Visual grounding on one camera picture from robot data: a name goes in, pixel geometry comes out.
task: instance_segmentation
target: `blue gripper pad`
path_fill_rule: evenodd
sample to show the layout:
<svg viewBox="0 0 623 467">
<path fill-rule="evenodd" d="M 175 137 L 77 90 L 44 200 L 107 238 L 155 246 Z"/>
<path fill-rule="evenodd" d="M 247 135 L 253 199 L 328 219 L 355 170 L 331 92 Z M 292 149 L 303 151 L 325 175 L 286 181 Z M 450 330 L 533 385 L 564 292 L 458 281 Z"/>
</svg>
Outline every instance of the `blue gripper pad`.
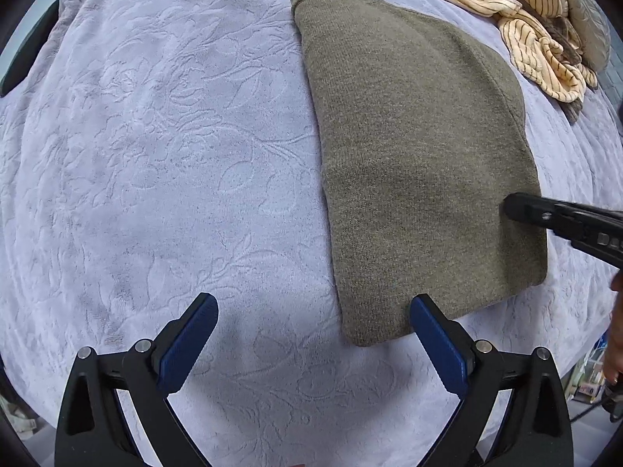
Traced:
<svg viewBox="0 0 623 467">
<path fill-rule="evenodd" d="M 208 293 L 200 293 L 182 317 L 175 320 L 186 322 L 186 324 L 177 333 L 170 348 L 160 358 L 157 384 L 158 389 L 165 395 L 175 393 L 182 388 L 218 319 L 219 306 L 216 298 Z M 171 323 L 175 322 L 167 324 L 162 334 Z"/>
<path fill-rule="evenodd" d="M 409 314 L 411 326 L 426 349 L 443 386 L 462 399 L 468 387 L 467 366 L 459 350 L 419 296 L 411 301 Z"/>
</svg>

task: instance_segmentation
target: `black tongs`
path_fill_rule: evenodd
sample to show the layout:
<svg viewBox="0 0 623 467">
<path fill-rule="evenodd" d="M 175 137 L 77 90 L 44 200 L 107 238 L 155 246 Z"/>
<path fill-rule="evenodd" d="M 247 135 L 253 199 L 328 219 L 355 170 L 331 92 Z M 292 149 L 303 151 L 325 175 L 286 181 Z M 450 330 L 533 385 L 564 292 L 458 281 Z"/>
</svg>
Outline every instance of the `black tongs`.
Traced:
<svg viewBox="0 0 623 467">
<path fill-rule="evenodd" d="M 571 246 L 623 268 L 623 213 L 528 193 L 512 193 L 502 204 L 514 221 L 552 230 Z"/>
<path fill-rule="evenodd" d="M 167 397 L 182 388 L 218 318 L 216 298 L 199 293 L 154 340 L 141 339 L 119 353 L 81 348 L 60 406 L 55 467 L 149 467 L 136 447 L 118 390 L 129 391 L 164 467 L 210 467 Z"/>
<path fill-rule="evenodd" d="M 418 467 L 571 467 L 565 393 L 549 350 L 497 351 L 448 320 L 426 294 L 409 310 L 413 330 L 445 389 L 459 405 Z M 513 390 L 487 458 L 476 449 L 498 393 Z"/>
</svg>

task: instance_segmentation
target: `pillow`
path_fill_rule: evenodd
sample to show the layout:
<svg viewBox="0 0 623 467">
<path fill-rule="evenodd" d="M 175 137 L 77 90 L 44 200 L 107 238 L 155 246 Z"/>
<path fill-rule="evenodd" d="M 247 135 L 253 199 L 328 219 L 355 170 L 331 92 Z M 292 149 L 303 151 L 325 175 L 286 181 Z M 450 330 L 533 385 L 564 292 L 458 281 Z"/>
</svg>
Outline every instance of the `pillow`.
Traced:
<svg viewBox="0 0 623 467">
<path fill-rule="evenodd" d="M 582 41 L 587 67 L 602 71 L 610 60 L 610 26 L 595 0 L 569 0 L 569 20 Z"/>
</svg>

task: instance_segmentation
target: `black cable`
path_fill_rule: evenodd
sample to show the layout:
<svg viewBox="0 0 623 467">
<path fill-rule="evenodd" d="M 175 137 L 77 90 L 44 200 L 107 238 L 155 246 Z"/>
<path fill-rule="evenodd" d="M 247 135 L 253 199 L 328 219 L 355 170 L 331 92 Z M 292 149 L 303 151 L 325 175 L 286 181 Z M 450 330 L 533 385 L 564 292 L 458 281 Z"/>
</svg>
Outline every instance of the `black cable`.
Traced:
<svg viewBox="0 0 623 467">
<path fill-rule="evenodd" d="M 584 418 L 586 415 L 588 415 L 588 413 L 590 413 L 593 409 L 595 409 L 596 407 L 599 407 L 600 405 L 602 405 L 605 401 L 607 401 L 608 399 L 611 399 L 611 397 L 604 397 L 601 400 L 598 400 L 597 402 L 593 402 L 588 409 L 584 409 L 580 414 L 577 414 L 575 416 L 573 416 L 571 418 L 571 424 L 575 423 L 576 421 L 578 421 L 580 418 Z"/>
<path fill-rule="evenodd" d="M 584 416 L 586 416 L 588 413 L 590 413 L 593 409 L 595 409 L 596 407 L 599 407 L 602 404 L 605 404 L 607 401 L 609 400 L 613 400 L 615 397 L 618 397 L 620 395 L 623 395 L 623 391 L 620 392 L 616 392 L 616 393 L 612 393 L 608 396 L 603 396 L 601 398 L 601 400 L 598 400 L 597 402 L 593 402 L 588 409 L 584 409 L 580 414 L 577 414 L 575 416 L 573 416 L 571 418 L 571 424 L 575 423 L 576 421 L 578 421 L 580 418 L 584 418 Z"/>
</svg>

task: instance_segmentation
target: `olive green sweater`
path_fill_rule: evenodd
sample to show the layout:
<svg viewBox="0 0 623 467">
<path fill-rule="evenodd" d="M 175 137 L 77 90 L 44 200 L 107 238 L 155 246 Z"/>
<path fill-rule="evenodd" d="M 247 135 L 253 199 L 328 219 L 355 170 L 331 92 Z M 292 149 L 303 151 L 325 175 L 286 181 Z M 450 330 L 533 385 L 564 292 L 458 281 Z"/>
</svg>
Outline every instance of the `olive green sweater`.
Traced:
<svg viewBox="0 0 623 467">
<path fill-rule="evenodd" d="M 410 332 L 428 293 L 450 318 L 541 283 L 543 230 L 500 216 L 540 194 L 515 74 L 440 19 L 382 0 L 292 0 L 322 149 L 344 332 Z"/>
</svg>

